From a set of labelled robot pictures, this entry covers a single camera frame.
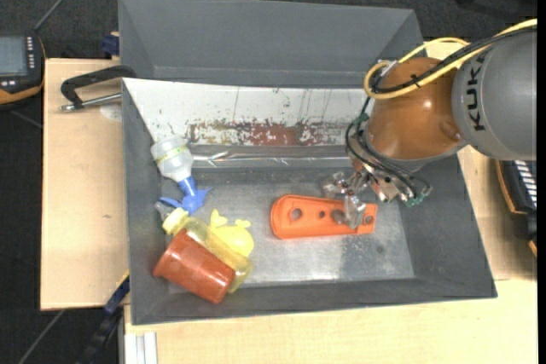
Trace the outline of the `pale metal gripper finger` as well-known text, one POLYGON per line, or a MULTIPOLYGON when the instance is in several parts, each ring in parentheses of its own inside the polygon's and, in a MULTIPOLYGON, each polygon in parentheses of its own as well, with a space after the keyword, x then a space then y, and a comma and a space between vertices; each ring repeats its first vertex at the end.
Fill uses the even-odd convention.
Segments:
POLYGON ((329 199, 357 194, 363 186, 363 176, 356 172, 347 176, 344 172, 336 172, 322 181, 322 194, 329 199))
POLYGON ((349 227, 363 224, 367 203, 362 201, 353 191, 348 191, 344 198, 345 222, 349 227))

